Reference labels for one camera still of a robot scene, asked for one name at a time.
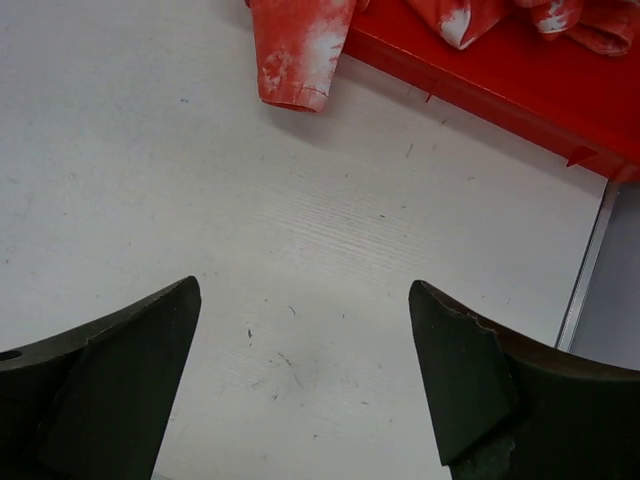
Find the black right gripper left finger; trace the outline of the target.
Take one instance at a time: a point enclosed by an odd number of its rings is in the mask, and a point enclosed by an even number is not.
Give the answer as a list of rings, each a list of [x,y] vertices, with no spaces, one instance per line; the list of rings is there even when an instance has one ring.
[[[2,478],[151,478],[200,310],[188,276],[2,352]]]

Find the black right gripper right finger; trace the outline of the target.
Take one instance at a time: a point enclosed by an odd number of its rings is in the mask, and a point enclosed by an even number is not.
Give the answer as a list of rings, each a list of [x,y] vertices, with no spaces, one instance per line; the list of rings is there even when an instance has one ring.
[[[550,347],[417,280],[409,309],[455,479],[635,479],[639,374]]]

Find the red white tie-dye trousers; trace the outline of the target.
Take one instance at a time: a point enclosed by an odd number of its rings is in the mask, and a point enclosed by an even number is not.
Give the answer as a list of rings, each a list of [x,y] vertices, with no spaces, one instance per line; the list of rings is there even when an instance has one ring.
[[[257,87],[269,105],[318,113],[354,15],[366,1],[250,1]],[[604,56],[626,54],[639,34],[636,1],[411,1],[409,7],[462,51],[500,21],[523,11],[547,41],[567,36]]]

